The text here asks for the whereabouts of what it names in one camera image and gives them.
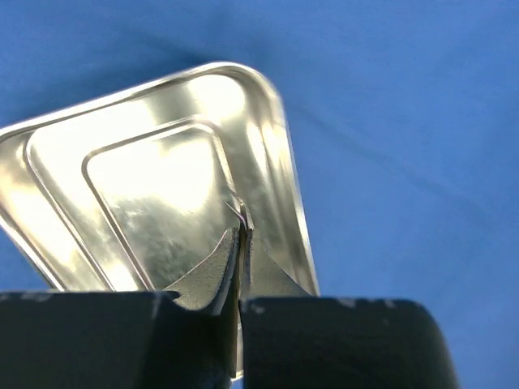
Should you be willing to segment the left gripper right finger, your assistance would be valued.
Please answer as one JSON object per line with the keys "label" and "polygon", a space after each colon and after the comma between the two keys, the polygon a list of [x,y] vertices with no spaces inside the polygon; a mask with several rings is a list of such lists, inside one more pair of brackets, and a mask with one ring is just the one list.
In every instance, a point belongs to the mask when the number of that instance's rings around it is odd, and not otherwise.
{"label": "left gripper right finger", "polygon": [[459,387],[443,333],[424,305],[309,296],[252,231],[242,268],[244,387]]}

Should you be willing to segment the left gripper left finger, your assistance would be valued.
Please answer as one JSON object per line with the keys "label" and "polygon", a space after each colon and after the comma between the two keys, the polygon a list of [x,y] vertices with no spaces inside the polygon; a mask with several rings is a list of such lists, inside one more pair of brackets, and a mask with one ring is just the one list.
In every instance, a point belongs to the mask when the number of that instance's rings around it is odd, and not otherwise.
{"label": "left gripper left finger", "polygon": [[2,292],[4,388],[227,388],[237,229],[174,291]]}

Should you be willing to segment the small steel scalpel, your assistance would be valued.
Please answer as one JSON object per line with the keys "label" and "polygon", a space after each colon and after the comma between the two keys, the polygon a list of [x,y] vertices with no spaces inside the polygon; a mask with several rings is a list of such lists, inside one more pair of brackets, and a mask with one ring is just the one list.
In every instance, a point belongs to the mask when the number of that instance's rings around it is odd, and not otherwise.
{"label": "small steel scalpel", "polygon": [[238,248],[234,254],[234,279],[238,283],[238,298],[246,301],[251,297],[251,257],[253,246],[254,225],[245,202],[238,196],[233,197],[234,205],[227,206],[236,215],[239,222]]}

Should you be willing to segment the stainless steel instrument tray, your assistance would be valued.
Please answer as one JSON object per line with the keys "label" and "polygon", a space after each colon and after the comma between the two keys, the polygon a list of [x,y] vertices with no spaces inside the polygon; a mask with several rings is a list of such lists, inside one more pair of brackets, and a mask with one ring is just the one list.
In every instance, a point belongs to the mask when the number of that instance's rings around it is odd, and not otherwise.
{"label": "stainless steel instrument tray", "polygon": [[167,289],[241,208],[255,257],[315,266],[281,96],[212,62],[1,130],[1,226],[60,291]]}

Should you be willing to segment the blue surgical cloth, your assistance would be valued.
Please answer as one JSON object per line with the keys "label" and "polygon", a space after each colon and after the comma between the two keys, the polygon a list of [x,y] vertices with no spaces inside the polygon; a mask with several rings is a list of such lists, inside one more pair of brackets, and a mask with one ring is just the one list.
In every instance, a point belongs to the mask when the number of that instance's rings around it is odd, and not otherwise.
{"label": "blue surgical cloth", "polygon": [[212,61],[288,117],[320,290],[407,297],[518,385],[515,1],[4,1],[3,126]]}

